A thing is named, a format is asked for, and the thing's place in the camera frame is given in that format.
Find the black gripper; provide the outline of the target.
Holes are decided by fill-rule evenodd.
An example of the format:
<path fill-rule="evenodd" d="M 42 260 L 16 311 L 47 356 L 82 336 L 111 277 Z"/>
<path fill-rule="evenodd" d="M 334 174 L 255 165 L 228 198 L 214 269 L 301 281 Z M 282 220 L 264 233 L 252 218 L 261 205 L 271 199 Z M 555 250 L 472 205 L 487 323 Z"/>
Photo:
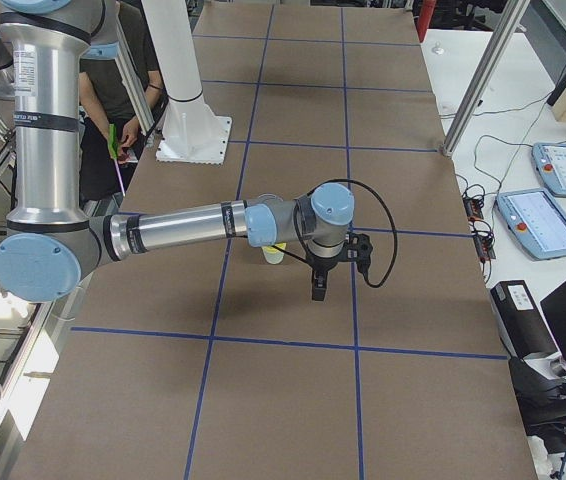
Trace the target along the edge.
<path fill-rule="evenodd" d="M 343 258 L 344 242 L 322 245 L 318 242 L 307 244 L 306 260 L 312 269 L 311 297 L 313 301 L 324 301 L 327 292 L 328 272 Z"/>

